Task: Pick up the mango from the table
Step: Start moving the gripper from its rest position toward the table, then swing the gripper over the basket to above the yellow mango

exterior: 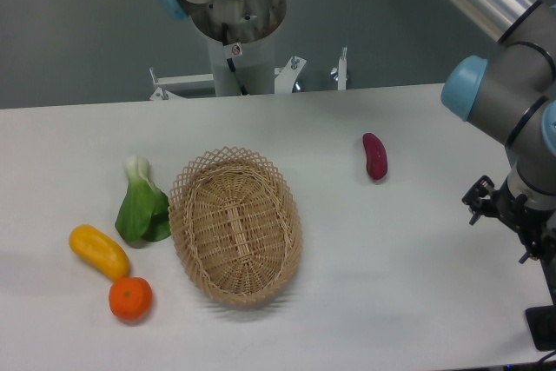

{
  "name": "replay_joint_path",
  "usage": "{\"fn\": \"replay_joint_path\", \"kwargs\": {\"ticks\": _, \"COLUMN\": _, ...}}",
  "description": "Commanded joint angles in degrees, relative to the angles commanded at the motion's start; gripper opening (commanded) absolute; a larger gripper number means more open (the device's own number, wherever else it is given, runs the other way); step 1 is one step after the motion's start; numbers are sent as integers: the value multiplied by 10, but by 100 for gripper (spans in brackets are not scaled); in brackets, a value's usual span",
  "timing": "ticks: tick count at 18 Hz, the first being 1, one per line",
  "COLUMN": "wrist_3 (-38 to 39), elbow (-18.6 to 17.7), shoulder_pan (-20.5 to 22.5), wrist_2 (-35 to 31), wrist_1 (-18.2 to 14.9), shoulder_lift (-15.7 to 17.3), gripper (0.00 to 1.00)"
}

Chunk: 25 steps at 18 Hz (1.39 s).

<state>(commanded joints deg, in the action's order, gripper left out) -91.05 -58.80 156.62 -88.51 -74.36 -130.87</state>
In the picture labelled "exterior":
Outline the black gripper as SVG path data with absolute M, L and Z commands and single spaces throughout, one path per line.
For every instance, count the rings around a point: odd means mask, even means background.
M 493 200 L 497 192 L 493 181 L 483 175 L 464 194 L 461 201 L 471 213 L 470 225 L 482 216 L 498 217 Z M 555 195 L 531 188 L 520 176 L 508 176 L 499 192 L 501 221 L 518 235 L 526 249 L 519 263 L 532 259 L 549 264 L 555 257 Z

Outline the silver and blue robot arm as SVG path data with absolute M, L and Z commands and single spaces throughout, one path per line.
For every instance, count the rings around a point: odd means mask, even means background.
M 450 0 L 504 52 L 470 56 L 441 91 L 443 105 L 501 143 L 511 165 L 502 186 L 480 178 L 463 202 L 474 218 L 493 217 L 525 247 L 526 259 L 555 256 L 555 12 L 541 0 Z M 220 96 L 291 93 L 304 62 L 276 71 L 265 42 L 285 16 L 285 0 L 158 0 L 188 18 L 208 41 Z

